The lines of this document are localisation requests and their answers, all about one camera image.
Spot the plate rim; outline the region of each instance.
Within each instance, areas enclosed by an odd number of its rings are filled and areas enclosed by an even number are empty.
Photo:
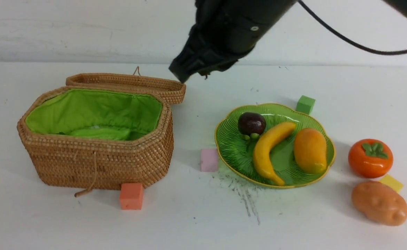
[[[302,115],[308,116],[308,117],[310,117],[311,119],[313,119],[315,122],[317,122],[317,123],[319,124],[319,126],[321,126],[322,130],[324,130],[325,136],[329,139],[329,141],[332,143],[332,146],[333,146],[333,158],[332,158],[332,162],[327,166],[327,169],[326,169],[326,171],[324,172],[324,174],[322,174],[318,179],[313,180],[313,181],[308,182],[308,183],[305,183],[305,184],[302,184],[302,185],[288,185],[288,186],[269,185],[269,184],[265,184],[265,183],[262,183],[262,182],[257,182],[257,181],[255,181],[255,180],[252,180],[252,179],[248,178],[247,176],[243,175],[242,173],[239,173],[239,172],[236,171],[232,166],[230,166],[230,165],[224,160],[224,158],[221,156],[221,150],[219,149],[219,144],[217,143],[217,130],[219,129],[219,127],[221,126],[221,124],[222,124],[224,121],[226,121],[226,120],[229,118],[229,116],[230,116],[233,112],[235,112],[235,110],[237,110],[237,109],[241,109],[241,108],[245,108],[245,107],[265,106],[265,105],[282,106],[283,108],[289,109],[289,110],[291,110],[292,112],[295,112],[295,113],[298,113],[298,114],[302,114]],[[335,160],[336,160],[336,158],[337,158],[337,149],[336,149],[336,146],[335,146],[335,144],[334,144],[332,138],[329,137],[329,135],[327,134],[327,131],[325,130],[325,128],[322,126],[322,124],[321,124],[318,120],[316,120],[314,117],[312,117],[312,116],[310,116],[310,115],[308,115],[308,114],[305,114],[305,113],[296,111],[296,110],[294,110],[294,109],[292,109],[292,108],[290,108],[290,107],[288,107],[288,106],[285,106],[285,105],[282,105],[282,104],[279,104],[279,103],[273,103],[273,102],[270,102],[270,103],[261,103],[261,104],[257,104],[257,105],[243,105],[243,106],[238,106],[237,108],[232,109],[232,110],[227,114],[227,116],[226,116],[224,119],[222,119],[222,120],[217,124],[216,129],[214,130],[214,141],[215,141],[215,143],[216,143],[216,149],[217,149],[217,154],[219,155],[219,158],[222,160],[222,162],[223,162],[229,169],[231,169],[231,171],[233,171],[233,172],[236,173],[238,176],[244,178],[245,180],[247,180],[247,181],[249,181],[249,182],[252,182],[252,183],[254,183],[254,184],[256,184],[256,185],[273,188],[273,189],[291,189],[291,188],[298,188],[298,187],[304,187],[304,186],[308,186],[308,185],[311,185],[311,184],[315,184],[316,182],[322,180],[322,179],[327,175],[327,173],[330,171],[330,167],[335,163]]]

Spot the green plate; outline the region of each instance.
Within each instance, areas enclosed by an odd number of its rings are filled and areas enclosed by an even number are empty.
[[[291,121],[297,124],[294,133],[280,142],[280,144],[277,144],[270,152],[273,169],[275,169],[278,176],[285,181],[285,186],[277,186],[272,181],[262,178],[254,169],[252,154],[256,142],[248,143],[245,141],[237,127],[239,116],[244,112],[255,112],[263,115],[267,122],[265,131],[280,122]],[[326,139],[327,170],[322,174],[306,174],[302,172],[294,161],[294,137],[296,133],[303,128],[315,128],[319,130]],[[260,104],[257,106],[241,106],[234,109],[216,127],[214,137],[221,160],[232,171],[258,185],[277,189],[306,186],[321,180],[329,171],[336,157],[334,144],[317,120],[309,115],[275,103]]]

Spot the green fabric lining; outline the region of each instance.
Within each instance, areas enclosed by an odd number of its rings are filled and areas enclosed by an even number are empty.
[[[73,89],[35,108],[26,125],[38,134],[131,141],[155,130],[161,112],[152,95]]]

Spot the black cable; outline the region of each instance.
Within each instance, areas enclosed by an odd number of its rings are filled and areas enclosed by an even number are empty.
[[[361,44],[358,44],[352,40],[350,40],[349,38],[346,38],[344,35],[341,35],[339,32],[337,32],[336,30],[334,30],[332,27],[330,27],[328,24],[326,24],[322,19],[320,19],[315,13],[313,13],[312,10],[310,10],[309,7],[307,7],[307,5],[305,5],[304,2],[302,2],[302,0],[298,0],[299,4],[302,6],[302,8],[304,8],[308,14],[310,14],[311,16],[313,16],[314,19],[316,19],[316,21],[318,21],[318,23],[320,23],[322,26],[324,26],[327,30],[329,30],[331,33],[335,34],[336,36],[338,36],[339,38],[341,38],[342,40],[346,41],[348,44],[351,44],[355,47],[357,47],[358,49],[362,49],[364,51],[370,52],[372,54],[377,54],[377,55],[383,55],[383,56],[397,56],[397,55],[405,55],[407,54],[407,49],[405,50],[399,50],[399,51],[380,51],[380,50],[376,50],[376,49],[371,49],[365,46],[362,46]]]

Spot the fake fruit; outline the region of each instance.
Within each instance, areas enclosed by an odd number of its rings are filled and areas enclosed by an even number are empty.
[[[266,126],[265,118],[254,112],[241,114],[237,122],[239,132],[244,135],[245,140],[257,139],[265,131]]]
[[[393,154],[382,141],[363,139],[351,147],[348,163],[356,174],[373,179],[389,172],[393,165]]]
[[[327,142],[314,128],[300,130],[294,138],[294,159],[307,174],[320,174],[327,169]]]
[[[253,165],[256,172],[276,185],[283,186],[285,182],[275,173],[270,161],[270,151],[278,143],[293,133],[296,124],[293,122],[282,122],[269,129],[259,138],[253,150]]]
[[[393,189],[380,182],[358,184],[351,192],[353,206],[376,223],[400,226],[407,220],[407,203]]]

